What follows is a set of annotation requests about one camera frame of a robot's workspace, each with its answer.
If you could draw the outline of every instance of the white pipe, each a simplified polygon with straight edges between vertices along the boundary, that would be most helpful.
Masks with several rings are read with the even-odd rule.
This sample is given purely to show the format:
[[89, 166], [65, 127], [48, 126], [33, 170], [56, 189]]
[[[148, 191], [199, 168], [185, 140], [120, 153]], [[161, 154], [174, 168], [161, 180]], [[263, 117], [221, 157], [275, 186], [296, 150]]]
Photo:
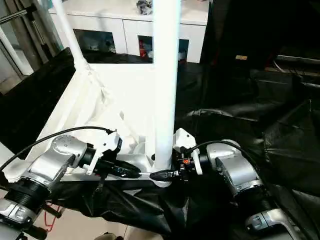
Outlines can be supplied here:
[[159, 171], [171, 167], [181, 0], [154, 0], [152, 4], [155, 71], [154, 171]]
[[15, 62], [15, 64], [17, 65], [17, 67], [19, 68], [19, 70], [21, 71], [22, 75], [26, 75], [26, 76], [31, 75], [34, 71], [32, 70], [32, 68], [30, 66], [27, 67], [20, 60], [19, 56], [17, 55], [16, 51], [12, 47], [9, 39], [7, 38], [6, 34], [4, 33], [4, 31], [2, 30], [1, 27], [0, 27], [0, 40], [1, 40], [2, 44], [5, 46], [5, 49], [8, 51], [8, 53], [10, 54], [10, 56], [13, 59], [13, 61]]
[[70, 50], [71, 50], [71, 53], [72, 53], [72, 56], [73, 56], [73, 59], [74, 59], [74, 66], [75, 66], [75, 69], [78, 69], [77, 68], [77, 65], [79, 65], [79, 67], [83, 67], [83, 63], [87, 63], [87, 61], [85, 60], [82, 52], [81, 52], [81, 49], [80, 49], [80, 46], [78, 44], [78, 41], [77, 41], [77, 38], [76, 38], [76, 35], [74, 33], [74, 30], [72, 29], [68, 19], [67, 19], [67, 15], [66, 15], [66, 12], [64, 10], [64, 6], [63, 6], [63, 3], [62, 3], [62, 0], [52, 0], [52, 3], [54, 5], [54, 8], [56, 10], [56, 14], [61, 22], [61, 26], [63, 28], [63, 31], [65, 33], [65, 36], [68, 40], [68, 43], [69, 43], [69, 47], [70, 47]]

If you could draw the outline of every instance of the white shelf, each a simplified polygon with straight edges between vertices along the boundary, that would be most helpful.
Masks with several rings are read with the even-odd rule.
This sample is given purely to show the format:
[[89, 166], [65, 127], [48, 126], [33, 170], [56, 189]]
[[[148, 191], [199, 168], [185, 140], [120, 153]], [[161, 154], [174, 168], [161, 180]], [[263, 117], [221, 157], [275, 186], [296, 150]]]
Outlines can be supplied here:
[[[140, 15], [136, 0], [67, 0], [63, 3], [68, 15], [152, 22], [152, 15]], [[206, 26], [209, 0], [182, 0], [181, 24]]]

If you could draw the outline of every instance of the floor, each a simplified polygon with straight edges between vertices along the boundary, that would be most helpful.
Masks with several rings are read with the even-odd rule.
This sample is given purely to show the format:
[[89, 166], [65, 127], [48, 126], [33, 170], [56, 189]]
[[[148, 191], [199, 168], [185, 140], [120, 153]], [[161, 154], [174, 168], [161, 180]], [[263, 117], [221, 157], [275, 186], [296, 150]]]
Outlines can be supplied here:
[[[0, 198], [6, 194], [0, 190]], [[49, 213], [47, 223], [52, 223], [53, 217]], [[44, 211], [38, 216], [35, 225], [48, 229], [45, 225]], [[90, 218], [80, 212], [66, 209], [62, 217], [56, 219], [53, 229], [48, 233], [47, 240], [94, 240], [100, 235], [109, 232], [116, 236], [122, 236], [124, 240], [162, 240], [163, 238], [153, 232], [140, 228], [124, 225], [117, 222], [106, 221], [101, 217]]]
[[21, 79], [19, 78], [18, 75], [13, 75], [11, 77], [8, 77], [5, 79], [3, 82], [0, 83], [0, 93], [1, 94], [6, 94], [9, 92], [11, 89], [13, 89], [16, 85], [21, 83]]

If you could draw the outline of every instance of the shelf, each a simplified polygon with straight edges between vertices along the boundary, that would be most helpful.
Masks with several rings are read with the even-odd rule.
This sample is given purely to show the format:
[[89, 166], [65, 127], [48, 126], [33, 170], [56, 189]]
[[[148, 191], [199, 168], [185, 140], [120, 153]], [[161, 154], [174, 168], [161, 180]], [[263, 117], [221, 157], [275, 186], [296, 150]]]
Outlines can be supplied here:
[[116, 53], [112, 32], [74, 29], [81, 50]]
[[[152, 15], [140, 15], [135, 0], [67, 0], [63, 3], [68, 15], [125, 19], [152, 22]], [[209, 0], [182, 0], [181, 24], [206, 26]]]
[[[151, 36], [138, 35], [140, 57], [153, 58], [153, 39]], [[189, 40], [179, 40], [179, 62], [187, 61]]]

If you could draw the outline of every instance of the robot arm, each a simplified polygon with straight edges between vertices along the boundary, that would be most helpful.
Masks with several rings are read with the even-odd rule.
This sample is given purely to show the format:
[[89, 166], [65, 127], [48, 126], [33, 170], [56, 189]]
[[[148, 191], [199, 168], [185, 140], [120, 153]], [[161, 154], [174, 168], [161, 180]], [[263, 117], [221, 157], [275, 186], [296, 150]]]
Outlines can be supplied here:
[[93, 145], [70, 135], [53, 139], [50, 148], [26, 169], [17, 182], [10, 185], [8, 193], [0, 199], [0, 240], [27, 239], [23, 232], [39, 240], [47, 237], [47, 232], [33, 226], [33, 223], [42, 209], [54, 212], [48, 209], [46, 199], [67, 168], [92, 168], [102, 181], [107, 174], [138, 178], [139, 168], [116, 160], [122, 144], [117, 132], [109, 134], [106, 141], [109, 142], [103, 144], [104, 152], [98, 153], [94, 161], [97, 154]]
[[173, 139], [173, 148], [181, 153], [179, 169], [154, 172], [150, 178], [157, 181], [172, 181], [174, 178], [187, 181], [193, 176], [213, 170], [223, 176], [234, 201], [244, 214], [247, 230], [254, 233], [267, 232], [273, 226], [282, 225], [289, 234], [286, 240], [301, 239], [288, 217], [267, 192], [254, 167], [240, 150], [231, 146], [239, 147], [236, 142], [224, 141], [231, 145], [212, 143], [207, 145], [206, 154], [201, 155], [199, 150], [193, 150], [188, 156], [184, 153], [196, 145], [195, 138], [180, 128]]

